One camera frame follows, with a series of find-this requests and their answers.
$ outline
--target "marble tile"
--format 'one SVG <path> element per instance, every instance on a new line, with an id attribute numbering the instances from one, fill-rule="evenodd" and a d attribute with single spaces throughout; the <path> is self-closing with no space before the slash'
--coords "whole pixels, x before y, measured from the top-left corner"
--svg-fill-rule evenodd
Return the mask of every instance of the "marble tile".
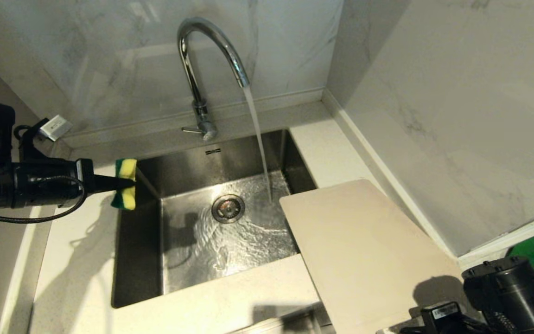
<path id="1" fill-rule="evenodd" d="M 403 4 L 345 2 L 328 89 L 460 255 L 534 217 L 534 2 Z"/>
<path id="2" fill-rule="evenodd" d="M 190 110 L 178 26 L 202 16 L 225 31 L 255 97 L 324 87 L 342 0 L 0 0 L 0 76 L 38 116 L 73 134 Z M 210 106 L 241 102 L 223 55 L 191 36 Z"/>

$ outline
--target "cutting board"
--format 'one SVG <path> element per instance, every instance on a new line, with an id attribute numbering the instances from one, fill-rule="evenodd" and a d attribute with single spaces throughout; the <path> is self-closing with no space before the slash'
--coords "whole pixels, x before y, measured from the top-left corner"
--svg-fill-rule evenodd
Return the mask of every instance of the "cutting board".
<path id="1" fill-rule="evenodd" d="M 456 262 L 368 180 L 282 197 L 339 334 L 374 334 L 418 304 L 463 299 Z"/>

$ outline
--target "yellow sponge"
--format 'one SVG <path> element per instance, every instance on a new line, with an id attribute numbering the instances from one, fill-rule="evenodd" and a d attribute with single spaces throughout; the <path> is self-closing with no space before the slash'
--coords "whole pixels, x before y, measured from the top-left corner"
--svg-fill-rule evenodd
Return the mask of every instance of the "yellow sponge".
<path id="1" fill-rule="evenodd" d="M 116 177 L 135 180 L 137 160 L 119 159 L 116 161 L 114 167 Z M 110 205 L 119 209 L 135 210 L 135 186 L 119 190 L 114 195 L 114 199 Z"/>

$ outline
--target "running water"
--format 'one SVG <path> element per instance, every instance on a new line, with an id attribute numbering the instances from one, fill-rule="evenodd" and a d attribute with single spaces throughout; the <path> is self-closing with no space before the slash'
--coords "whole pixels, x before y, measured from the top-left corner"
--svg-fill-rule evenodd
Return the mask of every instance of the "running water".
<path id="1" fill-rule="evenodd" d="M 246 102 L 250 109 L 250 116 L 253 118 L 254 131 L 257 133 L 257 140 L 259 141 L 259 151 L 261 152 L 261 159 L 263 159 L 263 173 L 265 173 L 265 184 L 267 184 L 267 195 L 269 201 L 273 201 L 271 197 L 271 183 L 269 182 L 269 172 L 267 171 L 267 161 L 265 160 L 265 150 L 263 149 L 263 140 L 261 139 L 261 128 L 259 127 L 259 118 L 257 117 L 257 110 L 254 108 L 253 95 L 250 93 L 250 85 L 243 87 Z"/>

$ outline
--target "kitchen sink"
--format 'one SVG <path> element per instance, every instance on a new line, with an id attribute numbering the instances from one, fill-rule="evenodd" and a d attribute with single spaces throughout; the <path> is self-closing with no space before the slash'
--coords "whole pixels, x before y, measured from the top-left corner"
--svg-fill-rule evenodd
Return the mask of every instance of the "kitchen sink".
<path id="1" fill-rule="evenodd" d="M 299 252 L 279 198 L 316 188 L 287 130 L 138 162 L 134 211 L 119 216 L 113 307 Z"/>

